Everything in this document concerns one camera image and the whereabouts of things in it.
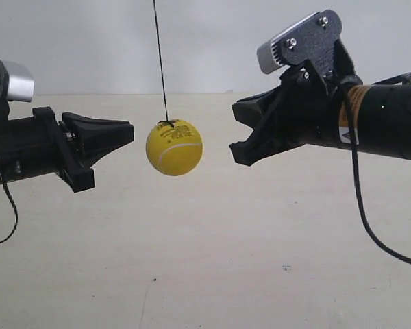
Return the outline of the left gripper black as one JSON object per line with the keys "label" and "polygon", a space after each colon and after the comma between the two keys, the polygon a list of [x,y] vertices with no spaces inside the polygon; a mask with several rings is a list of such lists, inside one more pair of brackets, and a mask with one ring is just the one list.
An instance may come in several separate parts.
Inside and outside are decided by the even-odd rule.
{"label": "left gripper black", "polygon": [[32,113],[0,127],[0,184],[54,173],[75,193],[89,190],[95,187],[91,167],[134,141],[129,121],[72,112],[56,121],[50,107],[34,108]]}

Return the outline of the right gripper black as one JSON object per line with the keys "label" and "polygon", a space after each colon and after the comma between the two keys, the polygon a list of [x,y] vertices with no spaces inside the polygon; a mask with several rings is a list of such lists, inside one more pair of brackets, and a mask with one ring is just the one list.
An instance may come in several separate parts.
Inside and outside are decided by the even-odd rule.
{"label": "right gripper black", "polygon": [[315,145],[344,149],[338,133],[340,93],[305,61],[286,69],[279,86],[232,104],[237,122],[253,129],[229,145],[234,162],[247,167],[283,152]]}

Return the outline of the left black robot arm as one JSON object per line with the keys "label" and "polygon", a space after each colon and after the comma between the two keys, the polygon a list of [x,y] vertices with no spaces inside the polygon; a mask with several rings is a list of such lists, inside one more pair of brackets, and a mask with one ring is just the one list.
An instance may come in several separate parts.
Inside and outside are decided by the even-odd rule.
{"label": "left black robot arm", "polygon": [[129,121],[94,119],[50,107],[9,120],[0,131],[0,183],[56,174],[78,193],[95,187],[93,165],[134,141]]}

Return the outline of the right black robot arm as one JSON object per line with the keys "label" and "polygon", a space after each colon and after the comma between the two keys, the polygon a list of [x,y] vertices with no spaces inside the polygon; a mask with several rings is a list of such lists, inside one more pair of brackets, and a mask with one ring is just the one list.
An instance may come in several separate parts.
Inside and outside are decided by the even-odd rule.
{"label": "right black robot arm", "polygon": [[359,151],[411,160],[411,81],[365,85],[350,64],[321,75],[305,61],[286,69],[279,86],[232,105],[235,120],[253,130],[229,146],[234,161],[251,166],[304,145],[351,149],[347,103]]}

